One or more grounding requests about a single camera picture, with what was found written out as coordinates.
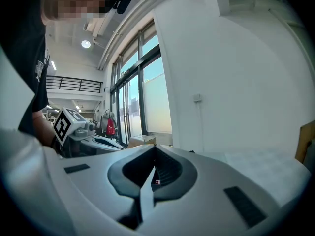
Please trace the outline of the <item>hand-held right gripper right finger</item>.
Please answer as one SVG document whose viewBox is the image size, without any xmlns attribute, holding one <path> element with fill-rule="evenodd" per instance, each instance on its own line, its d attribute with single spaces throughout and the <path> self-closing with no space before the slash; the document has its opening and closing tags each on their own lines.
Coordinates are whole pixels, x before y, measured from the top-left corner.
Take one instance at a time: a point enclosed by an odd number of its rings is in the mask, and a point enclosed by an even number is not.
<svg viewBox="0 0 315 236">
<path fill-rule="evenodd" d="M 224 162 L 167 146 L 156 153 L 171 182 L 154 192 L 154 207 L 136 229 L 144 236 L 252 236 L 280 209 Z"/>
</svg>

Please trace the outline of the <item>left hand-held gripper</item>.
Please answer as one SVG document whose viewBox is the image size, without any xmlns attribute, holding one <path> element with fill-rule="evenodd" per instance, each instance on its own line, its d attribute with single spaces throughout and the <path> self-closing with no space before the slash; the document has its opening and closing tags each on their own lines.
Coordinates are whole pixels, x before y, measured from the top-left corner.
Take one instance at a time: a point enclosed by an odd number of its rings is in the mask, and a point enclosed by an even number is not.
<svg viewBox="0 0 315 236">
<path fill-rule="evenodd" d="M 69 137 L 81 141 L 80 149 L 84 154 L 106 154 L 125 149 L 114 140 L 95 135 L 94 124 L 73 109 L 63 107 L 53 129 L 62 146 Z"/>
</svg>

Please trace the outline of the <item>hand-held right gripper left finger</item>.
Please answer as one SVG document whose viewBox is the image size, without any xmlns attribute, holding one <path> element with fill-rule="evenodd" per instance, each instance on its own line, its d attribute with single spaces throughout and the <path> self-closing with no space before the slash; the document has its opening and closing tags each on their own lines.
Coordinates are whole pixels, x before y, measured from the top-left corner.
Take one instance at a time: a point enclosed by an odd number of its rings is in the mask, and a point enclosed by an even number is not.
<svg viewBox="0 0 315 236">
<path fill-rule="evenodd" d="M 154 145 L 71 159 L 43 148 L 43 224 L 61 236 L 154 236 L 141 222 L 140 196 L 119 194 L 108 179 L 116 162 L 148 155 Z"/>
</svg>

